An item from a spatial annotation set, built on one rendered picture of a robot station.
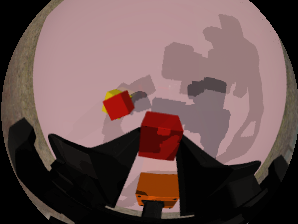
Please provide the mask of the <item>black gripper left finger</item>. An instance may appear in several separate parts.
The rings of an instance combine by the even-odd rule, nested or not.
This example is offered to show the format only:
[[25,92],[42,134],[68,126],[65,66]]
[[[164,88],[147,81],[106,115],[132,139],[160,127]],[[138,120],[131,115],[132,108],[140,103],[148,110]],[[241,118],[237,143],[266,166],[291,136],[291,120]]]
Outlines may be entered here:
[[48,140],[56,159],[89,176],[106,206],[114,208],[138,155],[140,129],[93,148],[81,147],[56,133],[49,133]]

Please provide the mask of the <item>olive yellow cube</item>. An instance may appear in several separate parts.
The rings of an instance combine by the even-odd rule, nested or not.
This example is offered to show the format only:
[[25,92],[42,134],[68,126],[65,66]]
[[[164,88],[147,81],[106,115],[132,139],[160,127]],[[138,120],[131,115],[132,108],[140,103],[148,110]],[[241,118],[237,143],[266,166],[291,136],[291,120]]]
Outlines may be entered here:
[[[112,97],[114,95],[117,95],[117,93],[120,93],[120,92],[122,92],[122,91],[117,91],[117,89],[113,89],[113,91],[106,92],[105,100],[106,99],[109,99],[109,97]],[[106,112],[105,105],[102,105],[101,112]],[[106,112],[106,113],[108,113],[108,112]]]

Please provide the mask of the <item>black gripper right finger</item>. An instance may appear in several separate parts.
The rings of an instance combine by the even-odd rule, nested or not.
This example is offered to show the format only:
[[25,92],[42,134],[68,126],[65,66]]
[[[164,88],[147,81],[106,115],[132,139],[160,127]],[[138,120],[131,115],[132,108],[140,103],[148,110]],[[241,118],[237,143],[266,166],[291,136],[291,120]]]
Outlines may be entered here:
[[254,175],[261,161],[226,165],[204,152],[182,133],[177,151],[178,198],[180,198],[180,217],[194,214],[194,210],[214,197],[214,194],[231,181]]

